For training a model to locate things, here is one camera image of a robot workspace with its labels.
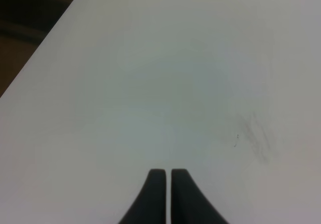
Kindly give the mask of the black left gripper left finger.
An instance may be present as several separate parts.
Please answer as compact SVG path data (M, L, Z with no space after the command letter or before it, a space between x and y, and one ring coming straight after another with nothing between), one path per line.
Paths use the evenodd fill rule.
M151 169L142 189L120 223L166 223L167 178L163 169Z

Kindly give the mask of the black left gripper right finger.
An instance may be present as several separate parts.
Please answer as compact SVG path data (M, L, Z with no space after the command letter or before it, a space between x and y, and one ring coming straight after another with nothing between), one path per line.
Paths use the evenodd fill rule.
M186 169L171 172L171 223L227 223Z

